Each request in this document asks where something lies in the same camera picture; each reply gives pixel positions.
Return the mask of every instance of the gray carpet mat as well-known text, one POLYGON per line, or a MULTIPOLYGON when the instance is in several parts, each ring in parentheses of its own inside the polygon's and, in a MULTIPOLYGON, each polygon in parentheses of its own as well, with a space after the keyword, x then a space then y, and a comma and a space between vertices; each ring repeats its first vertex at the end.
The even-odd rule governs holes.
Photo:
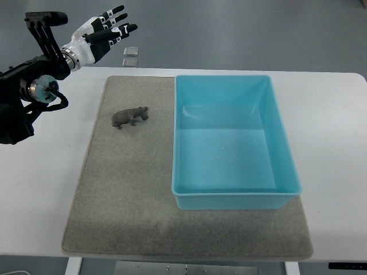
POLYGON ((279 210, 180 210, 171 192, 174 78, 108 78, 65 227, 68 256, 297 261, 313 248, 300 197, 279 210), (148 106, 136 126, 117 111, 148 106))

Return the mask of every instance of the robot finger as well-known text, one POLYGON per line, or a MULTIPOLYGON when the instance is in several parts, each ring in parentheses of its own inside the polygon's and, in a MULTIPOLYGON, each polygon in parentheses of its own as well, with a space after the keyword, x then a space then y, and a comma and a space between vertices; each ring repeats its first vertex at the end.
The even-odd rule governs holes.
POLYGON ((110 46, 113 46, 116 43, 120 42, 122 39, 129 37, 129 33, 136 30, 138 26, 136 26, 136 24, 125 23, 119 26, 118 28, 120 30, 121 35, 113 40, 109 40, 108 42, 110 43, 110 46))
POLYGON ((98 16, 99 19, 101 19, 102 23, 105 23, 106 20, 108 20, 109 18, 111 18, 114 14, 122 11, 125 7, 123 5, 118 6, 112 10, 107 10, 105 11, 102 15, 98 16))
POLYGON ((127 17, 127 13, 121 14, 115 18, 109 19, 107 21, 105 21, 105 23, 103 24, 104 29, 109 29, 110 27, 114 26, 114 24, 116 24, 117 22, 125 19, 127 17))
POLYGON ((90 44, 98 44, 101 42, 112 41, 116 39, 119 42, 129 36, 129 33, 136 30, 138 27, 135 24, 123 24, 119 27, 113 27, 112 29, 101 30, 89 35, 84 35, 85 40, 90 44))

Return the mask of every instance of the robotic arm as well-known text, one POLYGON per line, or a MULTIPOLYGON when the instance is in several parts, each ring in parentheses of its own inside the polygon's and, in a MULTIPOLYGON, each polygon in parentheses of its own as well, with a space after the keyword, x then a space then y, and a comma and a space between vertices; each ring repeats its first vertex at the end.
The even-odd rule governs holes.
POLYGON ((123 9, 124 6, 119 6, 98 17, 92 17, 73 33, 71 42, 61 48, 72 71, 79 70, 85 64, 98 62, 110 51, 111 46, 138 28, 129 23, 115 26, 127 17, 126 13, 114 17, 123 9))
POLYGON ((119 6, 92 17, 61 49, 50 27, 66 24, 67 15, 55 11, 26 13, 27 27, 44 54, 0 73, 0 143, 16 144, 33 136, 32 123, 42 112, 68 106, 67 98, 58 91, 57 80, 65 79, 85 64, 98 62, 111 46, 137 29, 129 23, 115 26, 127 17, 126 13, 117 15, 123 9, 119 6), (57 97, 61 102, 48 106, 57 97), (22 101, 30 103, 24 106, 22 101))

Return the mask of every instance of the light blue container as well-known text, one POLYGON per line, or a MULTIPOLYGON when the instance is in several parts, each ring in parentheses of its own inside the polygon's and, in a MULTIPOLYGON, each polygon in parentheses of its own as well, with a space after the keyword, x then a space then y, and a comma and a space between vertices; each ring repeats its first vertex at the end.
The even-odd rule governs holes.
POLYGON ((183 210, 278 209, 300 194, 270 77, 175 78, 172 192, 183 210))

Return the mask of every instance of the gray animal figurine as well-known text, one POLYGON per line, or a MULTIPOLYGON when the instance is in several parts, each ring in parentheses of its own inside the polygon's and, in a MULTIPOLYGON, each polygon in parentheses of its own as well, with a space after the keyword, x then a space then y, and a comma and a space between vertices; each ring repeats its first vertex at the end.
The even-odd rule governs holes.
POLYGON ((135 118, 142 117, 142 120, 148 119, 148 107, 139 107, 134 109, 127 109, 119 111, 112 115, 112 126, 117 129, 122 129, 121 124, 130 123, 131 126, 135 126, 135 118))

